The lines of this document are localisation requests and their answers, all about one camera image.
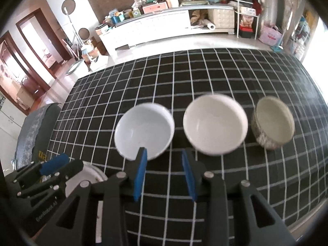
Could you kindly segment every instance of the blue gripper pad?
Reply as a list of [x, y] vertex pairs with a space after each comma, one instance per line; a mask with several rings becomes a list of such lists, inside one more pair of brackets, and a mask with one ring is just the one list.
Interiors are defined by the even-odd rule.
[[56, 171], [58, 171], [61, 167], [67, 165], [69, 163], [69, 157], [66, 154], [60, 154], [55, 158], [51, 159], [49, 162], [44, 162], [40, 169], [41, 176], [48, 176]]
[[142, 184], [145, 179], [145, 172], [147, 166], [147, 149], [144, 149], [140, 161], [140, 165], [138, 167], [136, 178], [134, 179], [134, 191], [133, 198], [134, 201], [137, 202], [142, 192]]
[[182, 165], [183, 165], [183, 169], [186, 173], [186, 182], [187, 182], [187, 186], [188, 186], [188, 192], [189, 192], [189, 196], [191, 196], [192, 201], [195, 202], [196, 198], [197, 198], [197, 194], [196, 194], [196, 183], [195, 183], [195, 178], [194, 175], [192, 173], [189, 161], [188, 161], [188, 157], [187, 157], [187, 152], [185, 150], [182, 150]]

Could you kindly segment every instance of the brown circle decoration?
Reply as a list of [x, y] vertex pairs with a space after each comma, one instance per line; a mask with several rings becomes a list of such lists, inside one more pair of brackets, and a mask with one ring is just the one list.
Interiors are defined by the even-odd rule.
[[83, 39], [83, 40], [87, 40], [87, 39], [89, 39], [89, 37], [90, 37], [90, 32], [89, 32], [89, 30], [86, 29], [86, 28], [81, 28], [81, 29], [79, 30], [79, 36], [81, 37], [81, 39]]
[[74, 0], [65, 0], [62, 4], [62, 12], [64, 15], [66, 15], [64, 8], [66, 7], [66, 10], [68, 14], [70, 15], [71, 13], [74, 12], [75, 10], [75, 1]]

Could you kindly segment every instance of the black tablecloth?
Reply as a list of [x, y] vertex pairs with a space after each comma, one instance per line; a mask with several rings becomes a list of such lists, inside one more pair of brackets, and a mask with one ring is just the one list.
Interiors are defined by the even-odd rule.
[[[244, 143], [230, 154], [196, 153], [227, 187], [249, 179], [290, 225], [326, 196], [328, 108], [315, 84], [294, 57], [248, 49], [174, 52], [126, 62], [79, 79], [60, 113], [47, 157], [65, 152], [92, 162], [107, 176], [123, 167], [114, 129], [131, 107], [156, 102], [172, 110], [172, 145], [149, 161], [142, 207], [126, 208], [129, 240], [136, 245], [202, 245], [205, 204], [188, 197], [181, 149], [191, 147], [182, 128], [188, 104], [208, 93], [233, 97], [249, 123], [258, 100], [279, 97], [295, 120], [291, 142], [275, 151], [260, 147], [249, 128]], [[229, 208], [230, 242], [233, 212]]]

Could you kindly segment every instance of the white jug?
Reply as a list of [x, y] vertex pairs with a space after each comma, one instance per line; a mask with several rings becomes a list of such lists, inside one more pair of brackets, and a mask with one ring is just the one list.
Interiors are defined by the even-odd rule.
[[179, 0], [166, 0], [169, 8], [179, 7]]

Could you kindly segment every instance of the white plate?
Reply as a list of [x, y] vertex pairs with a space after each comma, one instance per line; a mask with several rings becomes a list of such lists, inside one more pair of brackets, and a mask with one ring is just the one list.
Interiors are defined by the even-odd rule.
[[[83, 161], [83, 169], [78, 172], [70, 180], [66, 181], [65, 194], [68, 197], [72, 191], [83, 180], [88, 180], [91, 183], [97, 183], [107, 180], [108, 177], [97, 167], [90, 165], [88, 162]], [[97, 224], [96, 224], [96, 243], [101, 242], [101, 220], [102, 220], [103, 201], [99, 201], [97, 210]]]
[[135, 160], [140, 147], [147, 149], [148, 160], [162, 154], [174, 134], [171, 113], [159, 104], [144, 103], [128, 110], [115, 129], [115, 147], [128, 160]]
[[207, 155], [226, 154], [245, 139], [247, 116], [232, 98], [212, 94], [194, 100], [183, 116], [183, 129], [195, 149]]

